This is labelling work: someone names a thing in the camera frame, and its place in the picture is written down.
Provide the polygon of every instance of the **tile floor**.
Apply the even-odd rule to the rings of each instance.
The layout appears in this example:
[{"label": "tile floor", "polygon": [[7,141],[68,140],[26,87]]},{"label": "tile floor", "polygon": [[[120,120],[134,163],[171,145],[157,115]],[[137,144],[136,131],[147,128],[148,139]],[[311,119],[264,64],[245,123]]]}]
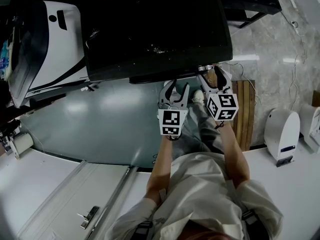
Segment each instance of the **tile floor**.
[{"label": "tile floor", "polygon": [[[255,80],[252,145],[264,142],[265,121],[272,109],[299,112],[303,103],[311,103],[313,90],[320,90],[316,24],[309,23],[301,0],[294,0],[296,8],[290,0],[279,1],[287,19],[298,23],[301,36],[281,13],[267,15],[244,29],[236,28],[235,22],[229,26],[233,45],[229,63],[241,63],[244,75]],[[244,79],[240,65],[223,63],[222,68],[234,80]],[[298,92],[292,84],[293,71]],[[95,163],[152,167],[160,143],[156,112],[162,86],[161,82],[132,85],[127,79],[102,82],[95,92],[71,92],[22,121],[48,152]],[[38,149],[41,143],[35,139]]]}]

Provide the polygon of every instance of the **table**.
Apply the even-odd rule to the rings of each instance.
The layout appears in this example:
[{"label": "table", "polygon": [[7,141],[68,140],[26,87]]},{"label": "table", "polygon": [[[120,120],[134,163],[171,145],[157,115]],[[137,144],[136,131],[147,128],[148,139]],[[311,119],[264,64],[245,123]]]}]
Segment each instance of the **table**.
[{"label": "table", "polygon": [[[225,16],[230,22],[244,22],[240,29],[249,26],[267,14],[274,15],[280,12],[281,6],[278,0],[221,0]],[[246,11],[258,12],[248,18]]]},{"label": "table", "polygon": [[232,59],[220,0],[81,1],[77,6],[93,82],[171,80]]}]

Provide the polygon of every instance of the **cabinet door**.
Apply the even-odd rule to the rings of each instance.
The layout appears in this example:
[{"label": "cabinet door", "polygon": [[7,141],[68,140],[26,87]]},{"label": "cabinet door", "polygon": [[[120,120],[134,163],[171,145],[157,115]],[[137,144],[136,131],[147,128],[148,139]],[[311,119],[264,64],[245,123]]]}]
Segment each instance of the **cabinet door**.
[{"label": "cabinet door", "polygon": [[[85,240],[115,192],[128,166],[86,163],[41,209],[18,237],[22,240]],[[90,223],[81,225],[93,207]]]}]

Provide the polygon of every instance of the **forearm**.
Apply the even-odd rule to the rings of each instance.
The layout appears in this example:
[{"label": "forearm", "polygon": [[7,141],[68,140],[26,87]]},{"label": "forearm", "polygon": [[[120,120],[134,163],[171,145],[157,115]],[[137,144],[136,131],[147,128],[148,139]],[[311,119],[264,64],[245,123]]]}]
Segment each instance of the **forearm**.
[{"label": "forearm", "polygon": [[157,204],[160,203],[159,191],[168,190],[172,163],[172,141],[166,136],[162,137],[160,149],[147,183],[146,196],[153,199]]},{"label": "forearm", "polygon": [[240,149],[234,131],[230,123],[225,122],[224,126],[219,128],[225,167],[229,178],[233,181],[234,187],[237,188],[242,182],[250,179],[250,171],[247,160]]}]

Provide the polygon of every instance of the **black and white marker cube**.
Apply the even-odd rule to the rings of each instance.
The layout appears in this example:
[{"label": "black and white marker cube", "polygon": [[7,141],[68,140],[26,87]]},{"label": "black and white marker cube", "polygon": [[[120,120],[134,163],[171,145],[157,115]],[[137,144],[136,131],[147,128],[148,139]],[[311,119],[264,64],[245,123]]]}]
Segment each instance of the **black and white marker cube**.
[{"label": "black and white marker cube", "polygon": [[207,108],[216,121],[231,121],[239,105],[236,94],[215,93],[208,96]]},{"label": "black and white marker cube", "polygon": [[159,109],[161,135],[180,136],[188,110]]}]

